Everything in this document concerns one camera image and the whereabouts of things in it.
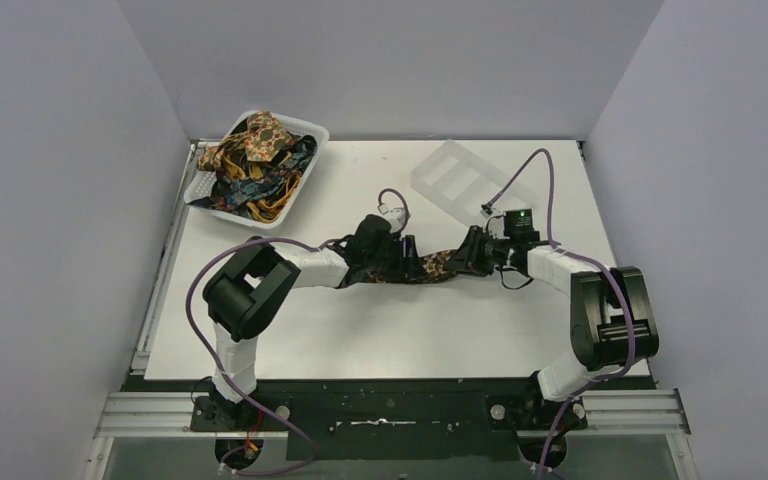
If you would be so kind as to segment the brown floral tie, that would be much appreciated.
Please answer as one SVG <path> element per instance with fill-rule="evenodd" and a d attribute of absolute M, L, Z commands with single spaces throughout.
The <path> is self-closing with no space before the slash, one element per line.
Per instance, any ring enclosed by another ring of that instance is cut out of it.
<path fill-rule="evenodd" d="M 445 263 L 455 254 L 455 249 L 441 250 L 419 258 L 419 269 L 409 274 L 368 272 L 361 280 L 366 284 L 431 285 L 454 280 L 459 273 L 447 270 Z"/>

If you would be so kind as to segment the clear compartment tray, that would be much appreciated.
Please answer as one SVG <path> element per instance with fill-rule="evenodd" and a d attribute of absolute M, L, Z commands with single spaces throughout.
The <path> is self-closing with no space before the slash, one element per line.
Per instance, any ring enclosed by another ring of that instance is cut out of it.
<path fill-rule="evenodd" d="M 482 224 L 507 210 L 531 208 L 536 194 L 461 144 L 447 140 L 410 174 L 411 188 L 460 223 Z"/>

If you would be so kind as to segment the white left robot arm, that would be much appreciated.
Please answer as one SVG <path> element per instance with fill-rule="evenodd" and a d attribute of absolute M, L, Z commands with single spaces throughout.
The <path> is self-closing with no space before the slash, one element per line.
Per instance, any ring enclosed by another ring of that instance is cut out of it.
<path fill-rule="evenodd" d="M 416 284 L 430 279 L 415 239 L 368 215 L 357 229 L 312 247 L 289 238 L 254 237 L 207 281 L 202 298 L 214 325 L 216 415 L 231 429 L 252 423 L 259 335 L 294 289 L 343 289 L 359 283 Z"/>

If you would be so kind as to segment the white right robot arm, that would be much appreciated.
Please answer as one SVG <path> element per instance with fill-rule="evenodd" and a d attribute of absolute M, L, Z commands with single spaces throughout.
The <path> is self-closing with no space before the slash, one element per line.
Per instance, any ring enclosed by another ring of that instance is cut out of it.
<path fill-rule="evenodd" d="M 502 214 L 502 234 L 473 225 L 445 262 L 447 271 L 484 277 L 513 270 L 569 300 L 569 345 L 538 371 L 542 397 L 561 401 L 653 357 L 660 340 L 645 280 L 636 267 L 607 267 L 542 238 L 529 209 Z"/>

